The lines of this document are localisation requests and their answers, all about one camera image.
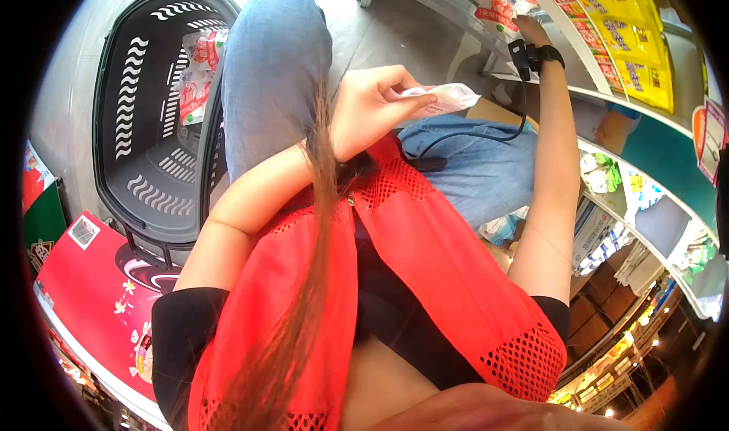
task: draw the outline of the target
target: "black wrist strap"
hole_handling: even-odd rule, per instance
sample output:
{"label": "black wrist strap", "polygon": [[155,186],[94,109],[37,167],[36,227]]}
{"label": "black wrist strap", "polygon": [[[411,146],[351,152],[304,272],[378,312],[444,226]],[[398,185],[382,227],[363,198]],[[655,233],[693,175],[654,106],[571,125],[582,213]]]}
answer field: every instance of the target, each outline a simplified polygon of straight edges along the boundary
{"label": "black wrist strap", "polygon": [[552,45],[546,44],[537,48],[533,44],[526,45],[526,54],[529,57],[529,68],[536,73],[542,71],[542,64],[545,61],[559,61],[564,69],[562,55]]}

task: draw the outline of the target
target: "blue jeans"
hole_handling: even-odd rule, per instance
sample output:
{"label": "blue jeans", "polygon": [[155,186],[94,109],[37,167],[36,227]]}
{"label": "blue jeans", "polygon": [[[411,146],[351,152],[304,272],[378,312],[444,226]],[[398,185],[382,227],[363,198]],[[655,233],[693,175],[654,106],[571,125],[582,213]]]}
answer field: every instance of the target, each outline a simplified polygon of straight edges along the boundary
{"label": "blue jeans", "polygon": [[[225,49],[222,104],[225,154],[231,182],[303,138],[312,124],[314,91],[332,63],[332,37],[314,0],[250,0],[230,30]],[[506,136],[515,126],[453,115],[423,119],[399,137],[406,155],[451,132]],[[424,173],[477,230],[481,224],[529,205],[536,135],[524,131],[508,143],[454,136],[428,156],[448,159]]]}

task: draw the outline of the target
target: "red vest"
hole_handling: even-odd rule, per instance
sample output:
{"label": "red vest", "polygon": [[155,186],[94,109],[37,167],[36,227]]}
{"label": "red vest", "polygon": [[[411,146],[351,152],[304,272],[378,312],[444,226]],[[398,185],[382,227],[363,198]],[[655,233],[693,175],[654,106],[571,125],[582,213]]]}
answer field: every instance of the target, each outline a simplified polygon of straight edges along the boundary
{"label": "red vest", "polygon": [[[354,193],[353,209],[382,260],[484,381],[517,398],[545,401],[564,368],[566,350],[541,308],[506,277],[442,193],[401,159],[393,136],[368,152],[378,171]],[[322,324],[289,408],[294,429],[308,418],[305,429],[311,424],[333,431],[341,417],[357,318],[351,210],[342,199],[332,228]],[[308,207],[260,238],[197,366],[188,407],[192,431],[205,429],[246,351],[292,302],[305,279],[315,229]]]}

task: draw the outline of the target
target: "gray floor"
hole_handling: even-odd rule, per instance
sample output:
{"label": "gray floor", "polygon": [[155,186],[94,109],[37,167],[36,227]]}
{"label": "gray floor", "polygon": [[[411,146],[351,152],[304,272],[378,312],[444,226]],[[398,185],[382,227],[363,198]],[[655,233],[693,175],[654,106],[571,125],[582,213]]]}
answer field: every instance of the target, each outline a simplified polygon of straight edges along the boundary
{"label": "gray floor", "polygon": [[[31,126],[42,160],[63,178],[62,200],[69,219],[88,209],[110,216],[93,180],[91,116],[104,37],[133,0],[85,0],[68,25],[46,72]],[[246,0],[235,0],[243,5]],[[481,44],[450,21],[413,0],[315,0],[333,36],[330,83],[347,69],[404,64],[424,84],[460,81],[489,94],[494,81],[478,72],[488,57]]]}

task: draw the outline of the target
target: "black sleeve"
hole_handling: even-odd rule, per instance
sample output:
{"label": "black sleeve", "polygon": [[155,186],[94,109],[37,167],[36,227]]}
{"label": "black sleeve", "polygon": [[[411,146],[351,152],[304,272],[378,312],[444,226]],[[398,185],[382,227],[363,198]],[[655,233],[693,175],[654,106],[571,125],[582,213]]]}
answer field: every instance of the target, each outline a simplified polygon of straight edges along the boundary
{"label": "black sleeve", "polygon": [[557,330],[562,342],[567,344],[567,336],[570,331],[570,308],[560,300],[552,297],[532,297],[536,304],[542,308],[550,323]]}
{"label": "black sleeve", "polygon": [[215,335],[228,293],[211,287],[178,290],[160,297],[151,308],[152,387],[173,429],[182,429],[187,421],[189,386]]}

